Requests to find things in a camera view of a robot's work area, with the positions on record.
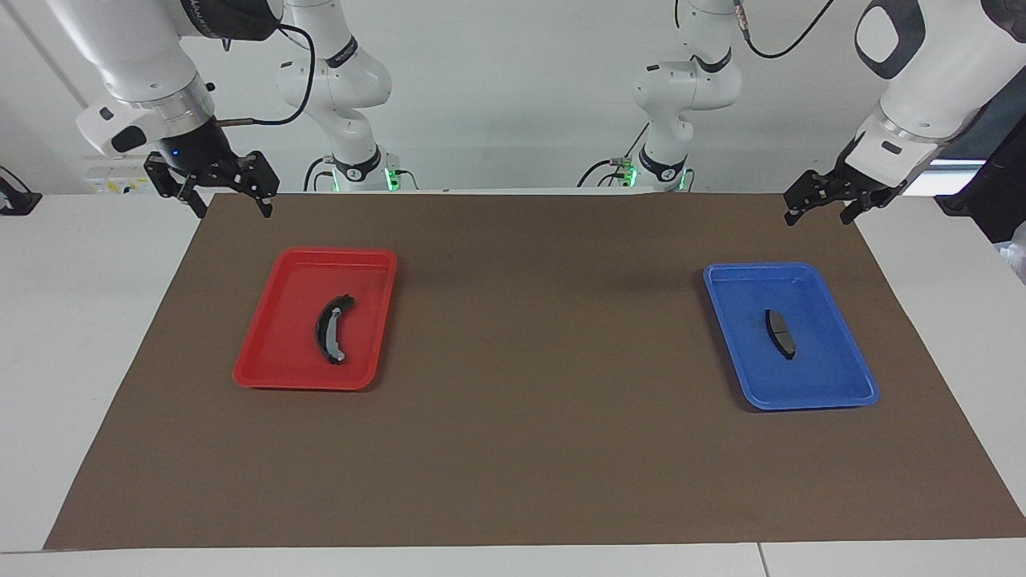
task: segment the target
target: brown paper mat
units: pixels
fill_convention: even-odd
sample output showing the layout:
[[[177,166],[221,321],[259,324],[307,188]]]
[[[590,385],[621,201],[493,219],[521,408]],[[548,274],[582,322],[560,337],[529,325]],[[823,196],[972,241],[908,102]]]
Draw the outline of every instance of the brown paper mat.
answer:
[[[854,227],[777,196],[218,196],[46,547],[953,539],[1026,522]],[[386,247],[377,386],[247,390],[275,257]],[[702,282],[804,261],[879,384],[754,412]]]

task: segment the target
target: curved brake pad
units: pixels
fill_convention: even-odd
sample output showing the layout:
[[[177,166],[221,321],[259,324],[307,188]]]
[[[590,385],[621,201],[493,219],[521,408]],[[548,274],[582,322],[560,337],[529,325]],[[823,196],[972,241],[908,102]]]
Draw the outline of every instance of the curved brake pad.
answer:
[[[794,359],[794,355],[798,352],[798,346],[794,344],[784,315],[775,310],[766,309],[766,331],[770,333],[773,344],[784,355],[784,358]]]
[[[321,354],[331,364],[342,364],[346,361],[346,353],[343,352],[339,344],[339,322],[343,313],[356,305],[356,299],[346,295],[339,297],[327,304],[324,310],[317,317],[317,326],[314,329],[314,337],[317,339],[317,348]]]

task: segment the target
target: plastic tray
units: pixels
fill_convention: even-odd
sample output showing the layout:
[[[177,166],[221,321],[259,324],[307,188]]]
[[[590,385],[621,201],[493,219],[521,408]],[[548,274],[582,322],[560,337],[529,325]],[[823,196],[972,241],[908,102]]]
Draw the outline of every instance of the plastic tray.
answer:
[[[235,363],[244,387],[359,390],[378,370],[397,260],[389,251],[290,248],[274,264]],[[340,342],[346,361],[331,364],[315,337],[334,298],[351,295]]]
[[[764,411],[864,407],[879,392],[819,271],[802,263],[712,265],[705,271],[726,346],[749,402]],[[784,315],[797,345],[788,360],[766,330]]]

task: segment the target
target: blue tray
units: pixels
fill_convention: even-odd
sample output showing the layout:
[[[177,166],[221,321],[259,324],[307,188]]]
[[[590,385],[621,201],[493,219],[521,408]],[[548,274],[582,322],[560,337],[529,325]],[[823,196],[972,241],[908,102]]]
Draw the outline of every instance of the blue tray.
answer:
[[[763,411],[865,407],[879,398],[859,347],[819,271],[802,263],[712,265],[706,286],[738,380]],[[788,360],[766,330],[784,316],[797,350]]]

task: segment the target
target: green led light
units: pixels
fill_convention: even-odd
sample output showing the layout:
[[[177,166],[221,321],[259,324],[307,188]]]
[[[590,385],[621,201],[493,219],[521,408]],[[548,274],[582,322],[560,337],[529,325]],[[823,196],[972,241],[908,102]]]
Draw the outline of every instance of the green led light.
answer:
[[[399,190],[399,180],[396,178],[395,170],[391,168],[385,168],[385,178],[388,179],[389,192],[395,192]]]
[[[678,191],[690,192],[692,183],[695,182],[695,170],[690,168],[684,169],[684,177],[680,179],[680,185],[677,187]]]

